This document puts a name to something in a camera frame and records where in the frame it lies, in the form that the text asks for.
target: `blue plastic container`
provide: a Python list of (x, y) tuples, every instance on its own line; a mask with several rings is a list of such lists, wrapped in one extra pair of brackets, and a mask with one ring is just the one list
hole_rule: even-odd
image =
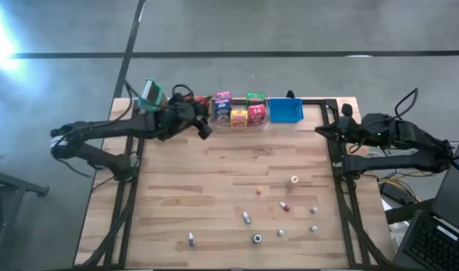
[(269, 100), (269, 119), (273, 123), (297, 123), (303, 119), (301, 99), (281, 98)]

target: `small bottle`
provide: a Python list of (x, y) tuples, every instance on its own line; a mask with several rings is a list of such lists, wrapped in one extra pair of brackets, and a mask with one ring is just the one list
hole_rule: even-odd
[(286, 205), (284, 202), (280, 202), (280, 206), (285, 210), (286, 212), (290, 211), (290, 206)]
[(248, 216), (248, 213), (247, 213), (247, 212), (243, 212), (243, 218), (245, 219), (245, 223), (246, 223), (246, 224), (251, 223), (251, 219), (250, 219), (250, 217)]
[(189, 239), (190, 239), (190, 246), (195, 246), (195, 244), (194, 244), (194, 236), (193, 236), (192, 233), (190, 233)]

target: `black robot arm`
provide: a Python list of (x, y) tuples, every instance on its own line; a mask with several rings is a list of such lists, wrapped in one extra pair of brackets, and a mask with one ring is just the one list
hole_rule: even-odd
[(315, 132), (327, 139), (339, 142), (342, 148), (346, 143), (355, 144), (357, 149), (362, 145), (385, 150), (416, 149), (410, 155), (394, 157), (361, 157), (350, 154), (342, 157), (341, 174), (343, 177), (358, 178), (367, 170), (380, 169), (419, 169), (428, 172), (442, 172), (449, 168), (452, 149), (447, 140), (435, 139), (413, 123), (399, 117), (386, 114), (367, 114), (358, 124), (352, 117), (352, 107), (344, 104), (343, 116), (328, 126), (319, 126)]
[(208, 125), (208, 108), (203, 105), (211, 97), (197, 102), (191, 95), (175, 95), (169, 104), (155, 112), (135, 114), (128, 120), (98, 121), (66, 124), (50, 131), (51, 154), (57, 160), (79, 157), (90, 166), (109, 168), (117, 181), (130, 179), (132, 164), (128, 154), (113, 155), (85, 143), (89, 139), (134, 136), (138, 139), (165, 141), (190, 126), (198, 129), (201, 139), (207, 139), (212, 130)]

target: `yellow snack box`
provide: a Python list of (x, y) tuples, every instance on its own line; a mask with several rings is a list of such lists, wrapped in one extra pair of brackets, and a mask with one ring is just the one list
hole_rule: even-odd
[(233, 129), (246, 129), (248, 125), (248, 111), (232, 110), (231, 111), (231, 127)]

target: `wooden tabletop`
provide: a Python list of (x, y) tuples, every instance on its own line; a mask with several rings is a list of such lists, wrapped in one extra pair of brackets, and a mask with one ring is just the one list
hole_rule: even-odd
[[(336, 99), (340, 107), (353, 105), (360, 121), (354, 97)], [(111, 118), (128, 103), (115, 99)], [(322, 124), (321, 110), (305, 105), (303, 111), (299, 123), (268, 123), (260, 133), (213, 132), (203, 141), (192, 128), (166, 142), (147, 140), (126, 268), (347, 267), (327, 143), (314, 132)], [(103, 149), (121, 154), (125, 142), (106, 139)], [(293, 175), (299, 185), (287, 193), (284, 185)], [(99, 172), (94, 185), (110, 176)], [(108, 232), (116, 188), (116, 181), (108, 182), (90, 197), (75, 263), (84, 262)], [(357, 181), (357, 197), (366, 232), (392, 259), (375, 179)], [(291, 210), (285, 212), (280, 201)], [(313, 207), (318, 213), (311, 213)], [(244, 222), (243, 211), (251, 224)], [(310, 231), (311, 226), (318, 230)], [(195, 247), (189, 246), (189, 232)], [(255, 233), (263, 236), (259, 245), (252, 242)], [(355, 234), (352, 239), (360, 257)], [(117, 243), (114, 258), (118, 249)]]

